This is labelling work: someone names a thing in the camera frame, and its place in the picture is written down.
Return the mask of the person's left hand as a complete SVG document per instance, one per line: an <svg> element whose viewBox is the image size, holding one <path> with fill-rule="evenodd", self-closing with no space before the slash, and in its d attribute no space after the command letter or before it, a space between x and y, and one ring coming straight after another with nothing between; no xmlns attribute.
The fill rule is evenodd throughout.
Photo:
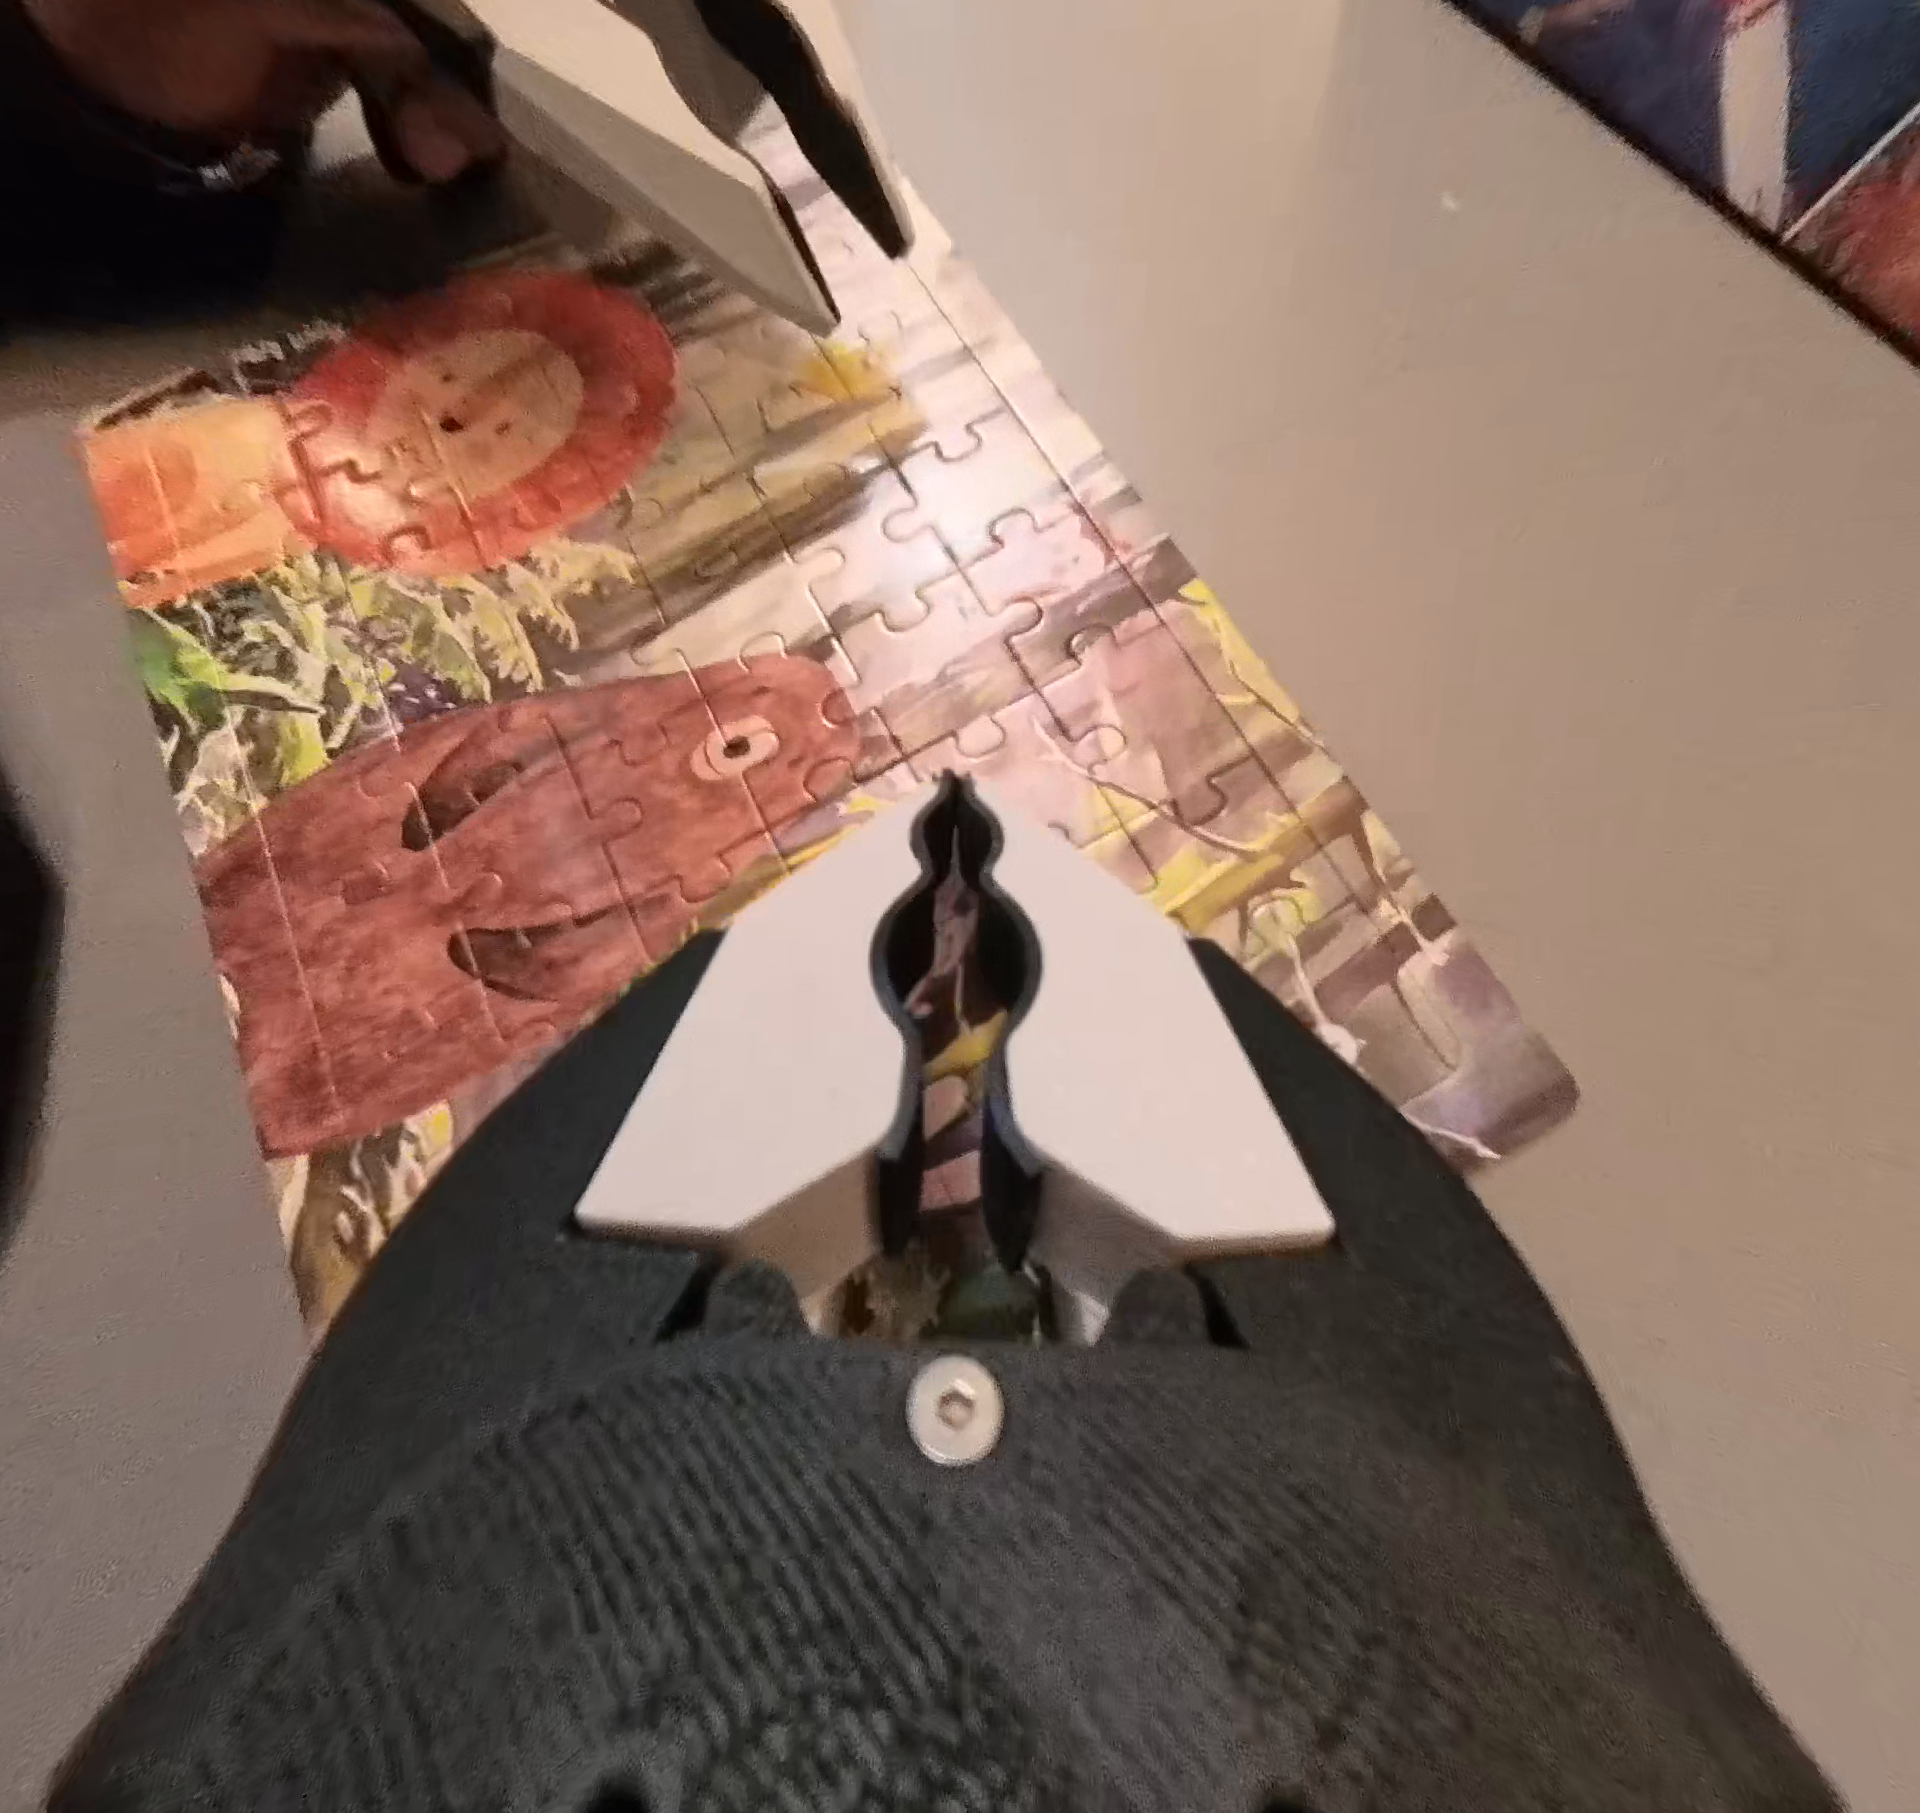
<svg viewBox="0 0 1920 1813"><path fill-rule="evenodd" d="M400 175L493 167L493 113L379 0L20 0L89 104L231 151L304 147L347 97L382 123Z"/></svg>

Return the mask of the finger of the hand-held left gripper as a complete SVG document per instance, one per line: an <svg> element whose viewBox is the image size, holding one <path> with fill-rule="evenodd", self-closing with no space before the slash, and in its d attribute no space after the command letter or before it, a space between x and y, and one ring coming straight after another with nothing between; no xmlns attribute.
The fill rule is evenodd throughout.
<svg viewBox="0 0 1920 1813"><path fill-rule="evenodd" d="M779 109L818 180L880 253L904 258L914 226L832 0L601 0L635 24L692 116L738 147L759 107Z"/></svg>
<svg viewBox="0 0 1920 1813"><path fill-rule="evenodd" d="M613 0L407 3L493 56L495 113L523 149L770 313L836 330L839 304L785 194L696 114Z"/></svg>

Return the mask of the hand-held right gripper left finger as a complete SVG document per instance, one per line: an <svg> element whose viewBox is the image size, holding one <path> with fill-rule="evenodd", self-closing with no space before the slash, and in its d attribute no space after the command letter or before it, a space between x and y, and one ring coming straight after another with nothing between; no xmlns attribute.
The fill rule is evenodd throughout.
<svg viewBox="0 0 1920 1813"><path fill-rule="evenodd" d="M918 1030L888 974L892 914L941 884L949 775L733 919L594 1168L598 1239L767 1266L809 1317L885 1241L885 1168L921 1122Z"/></svg>

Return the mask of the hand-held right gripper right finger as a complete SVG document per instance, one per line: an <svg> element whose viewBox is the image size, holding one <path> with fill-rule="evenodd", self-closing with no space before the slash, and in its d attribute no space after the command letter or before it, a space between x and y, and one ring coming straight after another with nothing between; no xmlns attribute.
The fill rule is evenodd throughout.
<svg viewBox="0 0 1920 1813"><path fill-rule="evenodd" d="M1195 941L968 778L960 872L1005 1016L979 1083L982 1218L1052 1317L1107 1321L1141 1273L1330 1246L1332 1210Z"/></svg>

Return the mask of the illustrated puzzle box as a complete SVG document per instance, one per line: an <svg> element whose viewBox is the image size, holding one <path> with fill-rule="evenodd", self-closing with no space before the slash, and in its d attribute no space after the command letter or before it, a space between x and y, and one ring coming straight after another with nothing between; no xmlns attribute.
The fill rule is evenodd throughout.
<svg viewBox="0 0 1920 1813"><path fill-rule="evenodd" d="M1919 0L1453 0L1916 358Z"/></svg>

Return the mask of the forest animal jigsaw puzzle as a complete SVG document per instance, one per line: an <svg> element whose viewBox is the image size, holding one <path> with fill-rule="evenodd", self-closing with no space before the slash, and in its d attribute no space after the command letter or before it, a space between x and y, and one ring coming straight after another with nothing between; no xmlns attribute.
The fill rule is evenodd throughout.
<svg viewBox="0 0 1920 1813"><path fill-rule="evenodd" d="M949 772L1456 1168L1576 1108L973 269L809 222L828 339L531 241L78 433L310 1332L542 1056Z"/></svg>

